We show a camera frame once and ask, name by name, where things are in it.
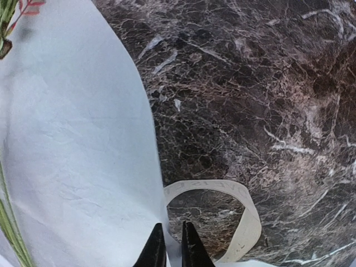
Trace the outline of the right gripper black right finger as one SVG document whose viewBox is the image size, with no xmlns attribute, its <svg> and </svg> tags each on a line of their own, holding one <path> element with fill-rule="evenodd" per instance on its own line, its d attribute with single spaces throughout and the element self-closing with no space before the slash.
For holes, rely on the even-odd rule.
<svg viewBox="0 0 356 267">
<path fill-rule="evenodd" d="M 214 267 L 193 223 L 182 226 L 182 267 Z"/>
</svg>

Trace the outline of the white paper bouquet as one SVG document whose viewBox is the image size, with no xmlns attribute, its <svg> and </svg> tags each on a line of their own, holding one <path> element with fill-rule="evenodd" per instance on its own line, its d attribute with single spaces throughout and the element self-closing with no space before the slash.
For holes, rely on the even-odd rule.
<svg viewBox="0 0 356 267">
<path fill-rule="evenodd" d="M 13 47 L 9 35 L 15 29 L 18 21 L 23 16 L 36 16 L 40 13 L 40 7 L 46 1 L 1 1 L 1 59 L 3 60 Z M 1 232 L 7 239 L 10 247 L 16 255 L 20 266 L 34 267 L 36 264 L 24 243 L 19 230 L 16 217 L 12 208 L 10 195 L 1 168 L 1 192 L 4 199 L 1 199 Z"/>
</svg>

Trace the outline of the cream printed ribbon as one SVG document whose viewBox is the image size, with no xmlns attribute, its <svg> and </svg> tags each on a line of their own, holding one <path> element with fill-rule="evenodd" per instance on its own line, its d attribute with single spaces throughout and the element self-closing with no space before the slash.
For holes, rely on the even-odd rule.
<svg viewBox="0 0 356 267">
<path fill-rule="evenodd" d="M 239 266 L 258 242 L 262 226 L 248 189 L 230 180 L 182 180 L 164 188 L 172 236 L 178 221 L 192 223 L 216 266 Z"/>
</svg>

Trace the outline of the white translucent wrapping paper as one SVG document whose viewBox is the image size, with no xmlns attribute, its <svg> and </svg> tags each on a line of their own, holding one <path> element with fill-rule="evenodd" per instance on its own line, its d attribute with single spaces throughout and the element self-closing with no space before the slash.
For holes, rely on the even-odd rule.
<svg viewBox="0 0 356 267">
<path fill-rule="evenodd" d="M 134 266 L 162 223 L 182 266 L 150 104 L 129 53 L 91 1 L 46 1 L 1 59 L 1 168 L 36 266 Z M 1 265 L 20 266 L 1 232 Z"/>
</svg>

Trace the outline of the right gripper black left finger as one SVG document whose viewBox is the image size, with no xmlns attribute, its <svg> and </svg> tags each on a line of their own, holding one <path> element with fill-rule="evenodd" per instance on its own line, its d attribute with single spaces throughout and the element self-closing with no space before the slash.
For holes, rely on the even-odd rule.
<svg viewBox="0 0 356 267">
<path fill-rule="evenodd" d="M 166 267 L 166 245 L 162 223 L 157 223 L 133 267 Z"/>
</svg>

